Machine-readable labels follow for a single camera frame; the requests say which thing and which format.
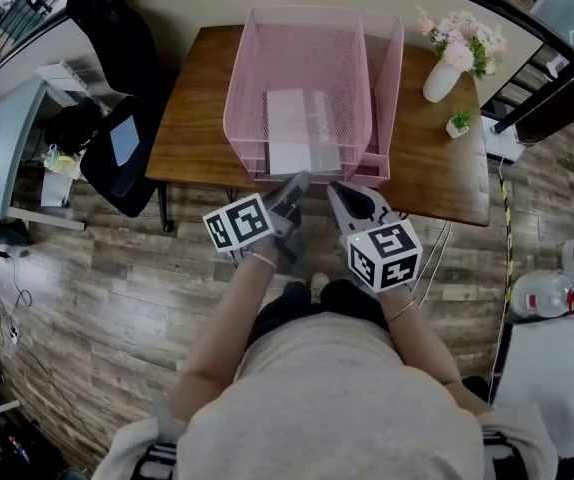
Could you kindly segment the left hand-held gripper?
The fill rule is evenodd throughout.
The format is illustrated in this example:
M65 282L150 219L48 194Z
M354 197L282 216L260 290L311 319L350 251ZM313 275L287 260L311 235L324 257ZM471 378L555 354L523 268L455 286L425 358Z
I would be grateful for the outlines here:
M302 170L275 187L263 199L254 193L203 217L216 250L240 251L271 236L284 260L299 261L304 246L296 236L302 224L300 203L310 185L310 173Z

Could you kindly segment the white grey notebook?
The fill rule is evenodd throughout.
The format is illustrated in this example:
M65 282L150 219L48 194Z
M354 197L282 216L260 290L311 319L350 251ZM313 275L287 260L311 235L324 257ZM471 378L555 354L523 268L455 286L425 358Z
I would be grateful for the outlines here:
M322 90L269 91L267 99L269 173L341 171L331 100Z

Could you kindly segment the pink mesh tray organizer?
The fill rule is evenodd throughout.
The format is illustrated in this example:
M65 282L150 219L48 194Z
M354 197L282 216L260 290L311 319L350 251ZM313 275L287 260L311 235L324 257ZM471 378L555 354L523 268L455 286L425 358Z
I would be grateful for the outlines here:
M341 171L310 173L318 184L349 181L370 188L390 178L404 46L395 15L356 10L255 7L245 22L226 98L223 130L250 177L269 173L266 94L322 90L331 100Z

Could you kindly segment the person's right forearm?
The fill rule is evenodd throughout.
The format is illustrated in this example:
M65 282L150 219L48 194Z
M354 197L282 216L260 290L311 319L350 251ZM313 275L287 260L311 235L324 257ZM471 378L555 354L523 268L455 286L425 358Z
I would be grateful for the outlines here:
M404 286L380 292L378 299L384 317L389 307L399 308L411 299L416 300L413 293ZM395 321L387 322L387 325L393 344L405 365L428 374L451 394L461 409L474 416L492 410L486 402L464 386L454 357L432 330L417 301L413 308L408 309Z

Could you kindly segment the person's left forearm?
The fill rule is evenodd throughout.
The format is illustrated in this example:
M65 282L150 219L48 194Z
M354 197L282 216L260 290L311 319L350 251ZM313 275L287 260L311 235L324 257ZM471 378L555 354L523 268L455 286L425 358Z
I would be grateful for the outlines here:
M168 398L177 420L189 422L234 381L278 256L272 240L261 240L239 263L210 320L190 347Z

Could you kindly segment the person's black trousers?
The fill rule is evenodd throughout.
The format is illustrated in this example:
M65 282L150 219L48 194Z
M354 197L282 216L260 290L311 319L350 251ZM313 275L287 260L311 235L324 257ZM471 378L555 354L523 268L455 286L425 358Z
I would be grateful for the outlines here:
M326 313L363 320L389 331L380 303L351 281L331 281L322 289L318 302L306 284L290 281L282 294L258 313L246 347L287 323Z

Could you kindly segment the gold bangle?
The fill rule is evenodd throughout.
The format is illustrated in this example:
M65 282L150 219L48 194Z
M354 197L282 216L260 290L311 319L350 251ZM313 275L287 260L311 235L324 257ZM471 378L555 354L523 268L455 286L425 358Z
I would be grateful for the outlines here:
M399 308L389 307L385 311L386 321L388 323L395 321L398 317L400 317L402 314L404 314L408 309L413 308L415 304L416 304L416 300L411 299L408 303L406 303L405 305L403 305Z

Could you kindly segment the brown wooden table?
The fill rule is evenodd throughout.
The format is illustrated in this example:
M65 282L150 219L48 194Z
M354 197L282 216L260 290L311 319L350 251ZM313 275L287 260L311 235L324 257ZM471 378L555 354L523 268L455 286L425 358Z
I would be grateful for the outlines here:
M242 28L201 29L176 80L148 162L149 178L256 191L223 131L223 112ZM390 178L380 191L404 213L462 224L489 224L489 183L480 105L463 76L442 101L422 96L434 66L432 52L410 44L402 57L398 104L389 153ZM445 130L460 110L473 114L469 131Z

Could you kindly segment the small plant in white pot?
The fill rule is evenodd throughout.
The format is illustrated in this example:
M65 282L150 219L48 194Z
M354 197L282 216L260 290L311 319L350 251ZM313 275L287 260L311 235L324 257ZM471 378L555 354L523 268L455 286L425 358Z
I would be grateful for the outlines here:
M473 114L470 110L457 111L447 122L445 130L452 138L458 138L469 131Z

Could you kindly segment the pink flower bouquet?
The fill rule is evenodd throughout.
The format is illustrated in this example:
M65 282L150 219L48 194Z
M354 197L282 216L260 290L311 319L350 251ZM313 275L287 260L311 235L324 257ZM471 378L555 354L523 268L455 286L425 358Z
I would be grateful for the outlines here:
M501 25L491 28L468 11L450 12L438 21L421 7L418 11L419 30L440 59L478 79L496 72L507 51Z

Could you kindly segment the dark stair railing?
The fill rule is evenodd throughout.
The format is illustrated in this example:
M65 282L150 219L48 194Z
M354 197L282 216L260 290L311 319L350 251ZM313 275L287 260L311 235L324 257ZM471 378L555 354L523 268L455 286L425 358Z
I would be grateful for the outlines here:
M574 122L574 48L561 45L540 46L482 106L493 132L514 129L534 145Z

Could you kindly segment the black bag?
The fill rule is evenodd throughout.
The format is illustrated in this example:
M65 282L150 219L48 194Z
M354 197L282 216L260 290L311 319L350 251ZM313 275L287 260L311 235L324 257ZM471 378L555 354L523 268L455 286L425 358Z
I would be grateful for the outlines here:
M89 97L76 105L64 107L50 118L45 127L44 141L67 155L83 151L100 131L103 124L101 108Z

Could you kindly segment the yellow green plastic jug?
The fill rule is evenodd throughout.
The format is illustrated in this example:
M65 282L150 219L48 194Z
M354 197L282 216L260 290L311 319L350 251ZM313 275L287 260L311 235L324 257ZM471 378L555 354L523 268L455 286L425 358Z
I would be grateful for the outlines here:
M44 167L56 174L78 179L81 175L81 154L70 155L60 150L55 144L51 144L43 155Z

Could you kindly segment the white step stool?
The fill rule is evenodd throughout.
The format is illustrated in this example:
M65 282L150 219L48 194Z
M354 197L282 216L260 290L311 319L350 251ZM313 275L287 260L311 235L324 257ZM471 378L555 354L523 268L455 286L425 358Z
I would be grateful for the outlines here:
M50 170L44 171L41 206L67 208L73 179Z

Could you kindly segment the blue grey desk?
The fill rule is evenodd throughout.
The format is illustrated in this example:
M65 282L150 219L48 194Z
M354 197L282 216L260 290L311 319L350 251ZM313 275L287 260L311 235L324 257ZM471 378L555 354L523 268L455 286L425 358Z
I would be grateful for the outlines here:
M12 205L12 194L21 156L45 97L63 106L65 97L40 77L33 77L0 100L0 219L27 222L83 231L84 222L23 210Z

